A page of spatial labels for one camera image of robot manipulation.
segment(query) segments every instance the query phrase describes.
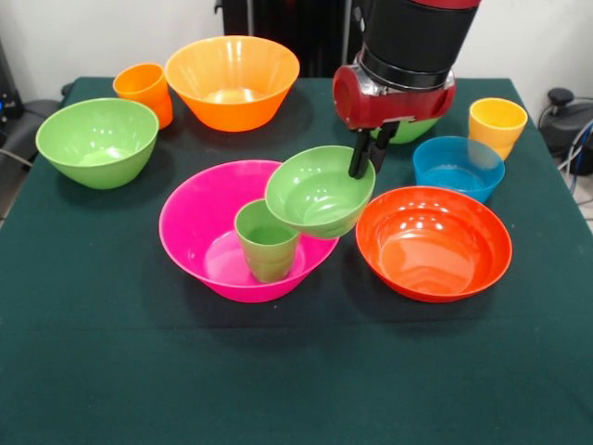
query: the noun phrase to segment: green cup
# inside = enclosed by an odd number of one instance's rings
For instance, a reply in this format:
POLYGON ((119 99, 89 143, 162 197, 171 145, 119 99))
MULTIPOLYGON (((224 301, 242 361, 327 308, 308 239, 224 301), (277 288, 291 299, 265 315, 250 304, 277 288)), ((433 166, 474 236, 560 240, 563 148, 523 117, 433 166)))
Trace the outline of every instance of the green cup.
POLYGON ((300 233, 278 221, 266 201, 252 201, 234 219, 247 266, 262 283, 286 278, 295 261, 300 233))

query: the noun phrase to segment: orange cup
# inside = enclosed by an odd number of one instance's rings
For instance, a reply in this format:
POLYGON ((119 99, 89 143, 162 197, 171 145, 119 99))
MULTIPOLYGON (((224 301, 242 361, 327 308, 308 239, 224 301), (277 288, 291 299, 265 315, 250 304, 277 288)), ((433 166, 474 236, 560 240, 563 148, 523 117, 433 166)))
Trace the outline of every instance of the orange cup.
POLYGON ((163 68, 158 63, 141 63, 118 74, 113 89, 122 99, 134 100, 151 108, 158 117, 158 128, 173 120, 173 104, 163 68))

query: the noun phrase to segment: blue bowl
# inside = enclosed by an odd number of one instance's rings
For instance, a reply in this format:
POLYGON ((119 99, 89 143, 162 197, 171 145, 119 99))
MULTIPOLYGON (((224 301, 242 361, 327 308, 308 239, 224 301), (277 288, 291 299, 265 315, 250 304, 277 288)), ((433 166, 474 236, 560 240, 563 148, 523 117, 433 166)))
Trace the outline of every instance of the blue bowl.
POLYGON ((420 144, 413 157, 417 185, 461 192, 485 202, 504 177, 504 161, 489 146, 444 136, 420 144))

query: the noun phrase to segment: red bowl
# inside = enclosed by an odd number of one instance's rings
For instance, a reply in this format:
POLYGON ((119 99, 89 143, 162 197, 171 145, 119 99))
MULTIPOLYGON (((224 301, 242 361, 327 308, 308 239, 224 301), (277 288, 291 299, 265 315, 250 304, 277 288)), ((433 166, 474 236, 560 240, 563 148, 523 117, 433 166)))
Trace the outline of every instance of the red bowl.
POLYGON ((374 272, 401 295, 430 303, 466 299, 511 264, 511 237, 486 206, 444 188, 404 187, 373 200, 356 229, 374 272))

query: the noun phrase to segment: yellow cup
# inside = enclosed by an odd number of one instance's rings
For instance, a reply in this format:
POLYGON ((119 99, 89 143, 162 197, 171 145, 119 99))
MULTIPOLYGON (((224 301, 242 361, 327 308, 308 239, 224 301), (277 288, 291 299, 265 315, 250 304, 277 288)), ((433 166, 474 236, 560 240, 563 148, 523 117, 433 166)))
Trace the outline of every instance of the yellow cup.
POLYGON ((504 160, 521 136, 528 120, 523 107, 510 100, 487 97, 470 107, 470 139, 486 144, 504 160))

